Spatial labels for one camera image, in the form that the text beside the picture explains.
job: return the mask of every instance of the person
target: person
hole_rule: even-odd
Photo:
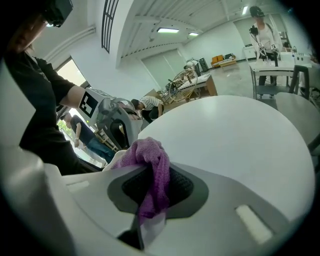
[[[162,100],[153,96],[144,96],[140,100],[132,99],[135,110],[141,111],[142,117],[151,124],[152,119],[157,119],[164,112],[164,103]]]
[[[69,129],[71,129],[71,139],[72,139],[73,144],[74,144],[75,143],[75,139],[76,139],[76,133],[72,130],[71,125],[67,125],[67,127]],[[98,156],[96,153],[94,153],[90,149],[88,149],[88,147],[85,144],[83,144],[81,140],[79,140],[79,146],[77,147],[77,149],[78,150],[83,150],[91,158],[89,163],[91,163],[91,164],[93,164],[95,166],[97,166],[98,163],[100,163],[101,164],[101,168],[105,168],[108,165],[106,160],[104,160],[103,158]]]
[[[275,60],[275,56],[272,50],[272,45],[275,45],[277,51],[282,49],[282,41],[279,32],[272,27],[270,24],[264,22],[265,14],[258,6],[252,6],[250,8],[251,17],[255,20],[253,27],[257,29],[257,34],[250,33],[251,43],[256,51],[256,58],[258,59],[269,59]],[[259,43],[262,44],[264,50],[261,51]],[[266,76],[262,75],[259,77],[259,86],[264,86],[266,83]],[[277,85],[277,77],[271,76],[270,82],[272,85]]]
[[[79,140],[87,146],[89,150],[96,153],[99,157],[106,160],[108,163],[111,162],[115,156],[115,152],[105,144],[101,143],[100,140],[95,136],[94,132],[81,120],[76,114],[71,116],[69,112],[64,113],[61,120],[65,121],[67,127],[75,132],[74,147],[79,146]]]
[[[44,163],[57,166],[62,175],[96,172],[99,169],[77,157],[71,143],[66,141],[57,126],[56,107],[78,108],[85,89],[63,79],[45,60],[33,58],[26,52],[48,24],[45,15],[55,26],[61,26],[64,22],[61,16],[49,15],[46,9],[52,6],[49,2],[52,1],[19,3],[23,12],[8,24],[12,29],[5,31],[12,31],[6,35],[9,40],[4,51],[5,63],[12,78],[35,108],[19,145],[38,155]]]

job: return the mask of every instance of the jeans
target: jeans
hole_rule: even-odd
[[[113,152],[105,144],[101,143],[98,138],[91,139],[86,146],[89,150],[96,153],[99,157],[105,159],[108,164],[115,156],[115,152]]]
[[[266,55],[267,55],[268,59],[270,59],[271,61],[275,60],[275,56],[272,53],[267,52]],[[267,57],[260,55],[260,59],[263,59],[263,60],[267,59]],[[265,75],[260,76],[259,77],[259,86],[264,86],[266,83],[266,79],[267,79],[267,77]],[[277,85],[277,77],[270,76],[270,82],[271,82],[271,84],[275,83],[275,85]]]
[[[152,119],[157,119],[159,116],[159,110],[157,106],[154,106],[152,110],[142,110],[141,111],[142,117],[151,124],[153,121]]]

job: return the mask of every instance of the ceiling light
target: ceiling light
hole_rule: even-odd
[[[246,14],[246,12],[247,12],[247,9],[248,9],[248,6],[245,6],[245,7],[243,7],[243,12],[242,12],[242,15],[245,15],[245,14]]]
[[[158,33],[178,33],[179,29],[173,29],[173,28],[162,28],[160,27],[157,30]]]

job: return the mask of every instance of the round table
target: round table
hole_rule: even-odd
[[[171,162],[234,179],[276,207],[289,221],[306,214],[315,191],[308,148],[274,108],[240,96],[213,96],[174,108],[139,139],[162,143]]]

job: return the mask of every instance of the white cabinet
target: white cabinet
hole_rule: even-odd
[[[256,58],[255,48],[253,46],[244,47],[243,53],[245,55],[246,60]]]

